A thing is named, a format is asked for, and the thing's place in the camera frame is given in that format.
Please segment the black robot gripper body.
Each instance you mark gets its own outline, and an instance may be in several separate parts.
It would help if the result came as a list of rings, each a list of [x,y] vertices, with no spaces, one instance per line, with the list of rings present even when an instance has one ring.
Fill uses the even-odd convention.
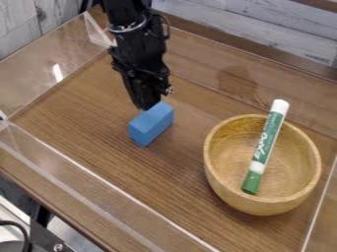
[[[162,21],[134,21],[124,25],[109,24],[109,32],[117,44],[109,47],[112,68],[121,76],[136,79],[140,96],[144,81],[154,83],[160,96],[168,95],[172,91],[170,69],[163,61],[168,27],[164,29]]]

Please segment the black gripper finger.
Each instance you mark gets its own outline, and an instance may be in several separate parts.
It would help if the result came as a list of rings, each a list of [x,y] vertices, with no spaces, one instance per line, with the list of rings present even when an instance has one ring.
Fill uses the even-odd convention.
[[[142,90],[142,109],[148,110],[160,99],[160,94],[158,93],[158,89],[155,88],[155,85],[150,81],[144,81],[140,84],[140,90]]]
[[[138,91],[136,79],[127,76],[127,75],[123,75],[123,82],[124,82],[124,86],[125,86],[128,96],[131,98],[131,101],[132,101],[135,107],[138,109],[142,109],[142,101],[140,101],[140,94],[139,94],[139,91]]]

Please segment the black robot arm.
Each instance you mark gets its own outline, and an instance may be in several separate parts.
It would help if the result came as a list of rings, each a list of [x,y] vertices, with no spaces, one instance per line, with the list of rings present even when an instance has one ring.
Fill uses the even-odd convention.
[[[166,18],[151,10],[151,0],[100,0],[116,44],[108,49],[135,107],[148,110],[172,87],[163,61],[170,32]]]

